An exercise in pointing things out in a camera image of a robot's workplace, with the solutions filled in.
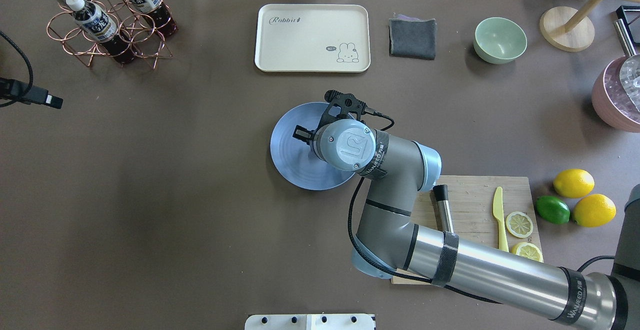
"brown table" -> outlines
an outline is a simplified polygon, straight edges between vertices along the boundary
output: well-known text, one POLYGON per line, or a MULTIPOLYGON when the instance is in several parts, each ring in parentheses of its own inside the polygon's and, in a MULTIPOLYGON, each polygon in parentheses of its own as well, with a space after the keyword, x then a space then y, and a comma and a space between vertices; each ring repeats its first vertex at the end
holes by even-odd
MULTIPOLYGON (((89 70, 46 36, 53 0, 0 0, 2 30, 29 56, 35 84, 64 98, 60 111, 0 110, 2 327, 232 330, 249 314, 366 312, 386 330, 564 328, 362 275, 346 235, 355 180, 298 189, 279 175, 268 144, 290 108, 322 100, 327 89, 353 92, 395 118, 393 134, 438 150, 446 175, 526 176, 536 197, 553 193, 558 171, 587 169, 618 214, 594 229, 538 219, 544 258, 576 269, 612 255, 640 181, 640 137, 603 123, 590 89, 622 55, 611 25, 620 2, 592 12, 595 41, 577 54, 553 48, 537 29, 544 10, 585 1, 167 0, 180 25, 169 41, 174 59, 151 71, 109 59, 89 70), (256 69, 258 9, 295 2, 363 5, 370 68, 256 69), (389 55, 394 12, 436 18, 434 61, 389 55), (473 31, 488 16, 523 27, 521 58, 494 66, 475 55, 473 31)), ((0 76, 26 74, 0 42, 0 76)), ((611 263, 589 270, 609 273, 611 263)))

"gray cloth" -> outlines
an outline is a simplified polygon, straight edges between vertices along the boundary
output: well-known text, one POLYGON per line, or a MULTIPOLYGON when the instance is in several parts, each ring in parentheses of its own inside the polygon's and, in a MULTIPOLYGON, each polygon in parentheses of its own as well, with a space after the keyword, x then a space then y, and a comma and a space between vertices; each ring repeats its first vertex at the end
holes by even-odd
POLYGON ((389 19, 391 55, 434 60, 436 57, 436 20, 417 18, 389 19))

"blue plate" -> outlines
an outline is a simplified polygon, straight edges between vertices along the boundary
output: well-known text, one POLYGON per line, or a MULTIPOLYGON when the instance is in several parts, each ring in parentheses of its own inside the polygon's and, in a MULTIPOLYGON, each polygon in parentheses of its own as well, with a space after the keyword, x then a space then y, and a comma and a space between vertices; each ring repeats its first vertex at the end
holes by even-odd
MULTIPOLYGON (((298 105, 286 112, 271 133, 270 152, 276 169, 291 184, 309 190, 327 190, 349 180, 354 172, 342 171, 320 160, 310 146, 295 139, 296 125, 315 129, 328 103, 313 102, 298 105)), ((338 115, 334 107, 330 114, 338 115)))

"rabbit illustration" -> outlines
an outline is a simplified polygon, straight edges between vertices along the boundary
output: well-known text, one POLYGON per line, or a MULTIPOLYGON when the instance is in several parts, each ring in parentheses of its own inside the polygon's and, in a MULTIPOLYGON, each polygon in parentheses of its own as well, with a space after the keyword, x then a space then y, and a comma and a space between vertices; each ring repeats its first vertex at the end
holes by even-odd
POLYGON ((340 52, 338 53, 338 62, 359 62, 358 50, 353 43, 341 43, 340 52))

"copper wire rack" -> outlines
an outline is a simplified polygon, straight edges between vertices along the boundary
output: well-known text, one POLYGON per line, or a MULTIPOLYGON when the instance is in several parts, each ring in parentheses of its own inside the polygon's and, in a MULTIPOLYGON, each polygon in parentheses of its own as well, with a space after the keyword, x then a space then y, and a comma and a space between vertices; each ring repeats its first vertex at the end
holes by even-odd
POLYGON ((133 9, 130 0, 90 0, 102 7, 108 16, 118 25, 118 31, 128 36, 128 47, 119 54, 108 54, 97 41, 78 27, 71 16, 71 9, 60 5, 62 12, 55 14, 46 25, 46 33, 55 41, 59 41, 62 50, 73 55, 87 68, 90 68, 96 57, 114 58, 128 50, 135 57, 144 59, 151 69, 155 69, 159 59, 168 59, 174 54, 167 46, 165 35, 158 29, 164 24, 156 24, 151 16, 141 14, 133 9))

